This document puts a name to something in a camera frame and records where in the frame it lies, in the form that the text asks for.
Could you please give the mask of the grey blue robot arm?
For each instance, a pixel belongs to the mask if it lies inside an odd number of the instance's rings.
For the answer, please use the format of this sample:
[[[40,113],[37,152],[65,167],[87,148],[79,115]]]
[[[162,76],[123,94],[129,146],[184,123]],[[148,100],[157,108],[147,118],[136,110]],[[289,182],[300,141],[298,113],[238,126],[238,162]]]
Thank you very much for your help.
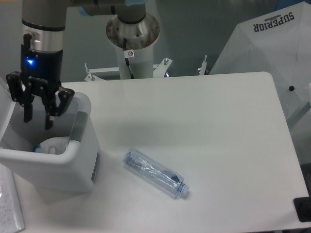
[[[61,116],[75,92],[60,81],[63,36],[67,9],[82,7],[86,14],[116,15],[125,25],[139,25],[146,18],[144,0],[24,0],[20,71],[6,75],[11,98],[23,107],[23,120],[33,118],[33,100],[40,97],[46,112],[45,129]]]

